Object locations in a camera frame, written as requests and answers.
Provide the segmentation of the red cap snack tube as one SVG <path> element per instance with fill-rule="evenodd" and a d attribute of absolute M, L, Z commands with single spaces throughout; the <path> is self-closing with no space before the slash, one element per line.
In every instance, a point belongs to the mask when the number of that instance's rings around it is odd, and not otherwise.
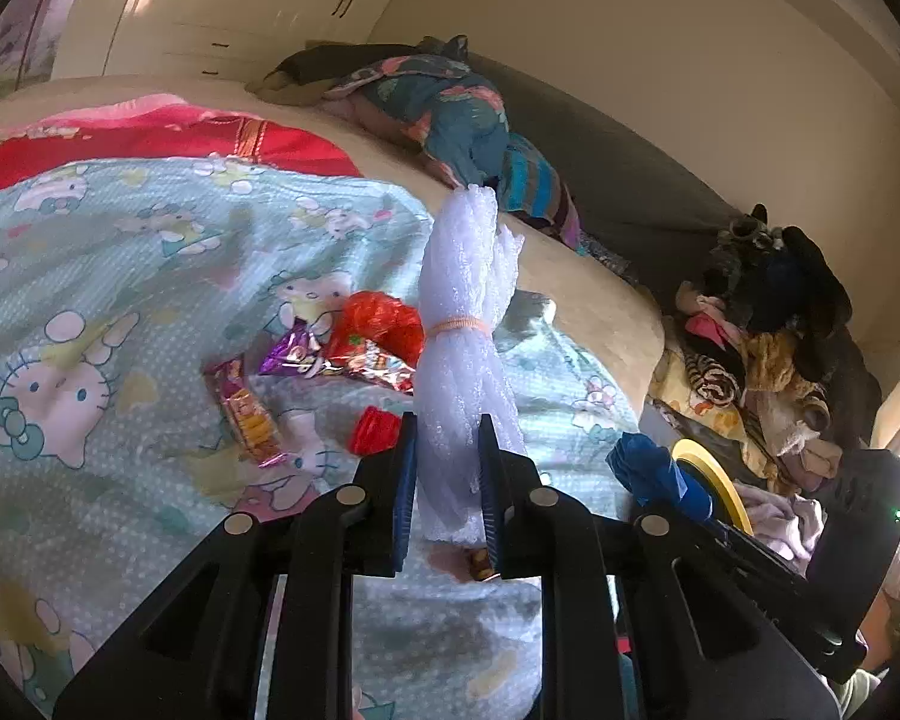
<path fill-rule="evenodd" d="M 391 450 L 400 440 L 401 418 L 377 406 L 367 406 L 357 419 L 347 443 L 356 457 L 368 457 Z"/>

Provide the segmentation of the red candy wrapper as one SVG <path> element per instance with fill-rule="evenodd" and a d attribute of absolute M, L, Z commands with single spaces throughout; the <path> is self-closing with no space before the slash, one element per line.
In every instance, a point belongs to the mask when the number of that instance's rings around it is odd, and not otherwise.
<path fill-rule="evenodd" d="M 413 393 L 414 367 L 372 340 L 362 337 L 329 340 L 322 355 L 336 374 L 402 394 Z"/>

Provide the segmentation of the red plastic bag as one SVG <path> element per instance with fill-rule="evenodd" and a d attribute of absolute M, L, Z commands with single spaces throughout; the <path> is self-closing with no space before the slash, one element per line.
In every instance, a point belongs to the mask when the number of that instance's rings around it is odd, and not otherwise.
<path fill-rule="evenodd" d="M 366 342 L 374 343 L 408 366 L 418 366 L 425 345 L 419 312 L 412 305 L 379 291 L 359 291 L 346 299 L 333 325 L 326 359 L 340 362 L 354 356 Z"/>

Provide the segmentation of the white bubble wrap roll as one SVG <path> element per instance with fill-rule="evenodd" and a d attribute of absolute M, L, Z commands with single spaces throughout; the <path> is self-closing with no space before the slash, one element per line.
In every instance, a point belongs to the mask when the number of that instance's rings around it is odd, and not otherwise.
<path fill-rule="evenodd" d="M 425 244 L 418 288 L 424 351 L 414 371 L 418 418 L 418 507 L 430 541 L 475 546 L 484 539 L 478 429 L 493 422 L 504 450 L 525 452 L 514 392 L 493 332 L 518 280 L 520 234 L 497 219 L 489 187 L 450 193 Z"/>

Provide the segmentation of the lilac cloth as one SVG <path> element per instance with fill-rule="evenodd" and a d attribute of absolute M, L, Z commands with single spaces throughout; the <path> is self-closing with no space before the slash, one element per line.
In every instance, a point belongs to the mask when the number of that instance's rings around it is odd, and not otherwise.
<path fill-rule="evenodd" d="M 754 538 L 800 575 L 806 575 L 826 525 L 821 504 L 802 496 L 779 496 L 751 484 L 735 483 Z"/>

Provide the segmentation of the purple snack wrapper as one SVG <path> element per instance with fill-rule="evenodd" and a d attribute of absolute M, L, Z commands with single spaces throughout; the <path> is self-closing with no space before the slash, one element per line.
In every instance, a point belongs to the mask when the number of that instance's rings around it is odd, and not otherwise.
<path fill-rule="evenodd" d="M 304 319 L 295 319 L 292 327 L 266 353 L 258 374 L 313 379 L 325 369 L 323 345 Z"/>

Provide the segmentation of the orange cracker snack packet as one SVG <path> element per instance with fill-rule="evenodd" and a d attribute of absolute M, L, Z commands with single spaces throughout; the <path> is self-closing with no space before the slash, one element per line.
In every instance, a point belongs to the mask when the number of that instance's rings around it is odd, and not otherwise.
<path fill-rule="evenodd" d="M 260 468 L 281 463 L 286 452 L 278 424 L 248 387 L 244 356 L 219 362 L 205 376 L 244 456 Z"/>

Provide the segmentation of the black clothes heap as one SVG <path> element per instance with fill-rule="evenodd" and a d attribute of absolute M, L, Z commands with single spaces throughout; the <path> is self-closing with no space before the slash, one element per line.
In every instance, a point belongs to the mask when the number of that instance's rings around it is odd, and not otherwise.
<path fill-rule="evenodd" d="M 870 442 L 880 384 L 848 331 L 847 291 L 799 227 L 770 227 L 761 205 L 736 218 L 718 232 L 701 288 L 724 303 L 731 325 L 752 337 L 792 333 L 795 372 L 819 383 L 831 408 L 826 439 L 844 449 Z"/>

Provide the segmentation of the grey headboard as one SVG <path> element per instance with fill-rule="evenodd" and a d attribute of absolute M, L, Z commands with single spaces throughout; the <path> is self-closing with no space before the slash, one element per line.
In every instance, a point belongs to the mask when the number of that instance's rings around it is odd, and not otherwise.
<path fill-rule="evenodd" d="M 701 275 L 718 232 L 741 215 L 665 151 L 605 112 L 479 54 L 470 67 L 504 99 L 569 186 L 585 234 L 626 262 L 624 275 L 671 314 L 678 288 Z"/>

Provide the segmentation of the Hello Kitty light blue blanket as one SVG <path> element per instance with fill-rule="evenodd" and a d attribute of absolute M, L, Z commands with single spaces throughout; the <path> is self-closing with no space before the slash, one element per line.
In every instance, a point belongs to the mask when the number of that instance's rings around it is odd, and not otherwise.
<path fill-rule="evenodd" d="M 395 184 L 221 158 L 82 161 L 0 190 L 0 663 L 41 718 L 224 515 L 301 511 L 352 478 L 366 406 L 413 408 L 343 376 L 250 374 L 292 447 L 260 470 L 201 374 L 294 319 L 326 340 L 356 291 L 416 302 L 431 227 Z M 505 380 L 543 479 L 613 515 L 605 458 L 635 416 L 555 313 L 515 293 Z M 539 580 L 437 569 L 417 513 L 404 571 L 354 589 L 364 717 L 525 717 Z"/>

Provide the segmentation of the striped colourful cloth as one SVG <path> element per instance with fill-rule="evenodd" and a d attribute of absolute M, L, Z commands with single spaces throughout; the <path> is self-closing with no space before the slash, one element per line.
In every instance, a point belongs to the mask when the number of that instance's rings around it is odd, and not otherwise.
<path fill-rule="evenodd" d="M 500 208 L 569 249 L 582 249 L 582 224 L 569 186 L 539 149 L 512 133 L 497 184 Z"/>

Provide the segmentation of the teal floral clothes pile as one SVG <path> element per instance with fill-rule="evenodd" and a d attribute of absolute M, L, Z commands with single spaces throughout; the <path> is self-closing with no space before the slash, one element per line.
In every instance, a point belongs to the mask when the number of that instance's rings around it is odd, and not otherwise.
<path fill-rule="evenodd" d="M 323 101 L 379 137 L 415 149 L 425 169 L 450 187 L 499 182 L 509 119 L 496 85 L 471 68 L 463 34 L 359 68 Z"/>

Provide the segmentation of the dark brown clothing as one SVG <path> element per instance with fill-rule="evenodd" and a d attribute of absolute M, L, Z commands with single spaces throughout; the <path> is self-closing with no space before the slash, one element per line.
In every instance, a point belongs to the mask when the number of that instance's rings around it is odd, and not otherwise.
<path fill-rule="evenodd" d="M 278 106 L 312 106 L 354 71 L 391 57 L 418 54 L 409 44 L 313 43 L 245 85 L 248 93 Z"/>

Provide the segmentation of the red pink blanket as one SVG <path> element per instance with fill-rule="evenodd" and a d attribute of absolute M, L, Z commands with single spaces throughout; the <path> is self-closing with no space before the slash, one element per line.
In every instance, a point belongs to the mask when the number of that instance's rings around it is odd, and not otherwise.
<path fill-rule="evenodd" d="M 73 161 L 209 156 L 313 176 L 359 174 L 341 148 L 315 133 L 148 94 L 0 128 L 0 190 Z"/>

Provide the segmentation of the cream wardrobe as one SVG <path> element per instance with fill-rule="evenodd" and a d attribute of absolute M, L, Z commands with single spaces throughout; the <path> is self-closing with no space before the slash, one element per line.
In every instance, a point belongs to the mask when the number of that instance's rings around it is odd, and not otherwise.
<path fill-rule="evenodd" d="M 74 0 L 53 76 L 249 82 L 315 41 L 367 41 L 388 2 Z"/>

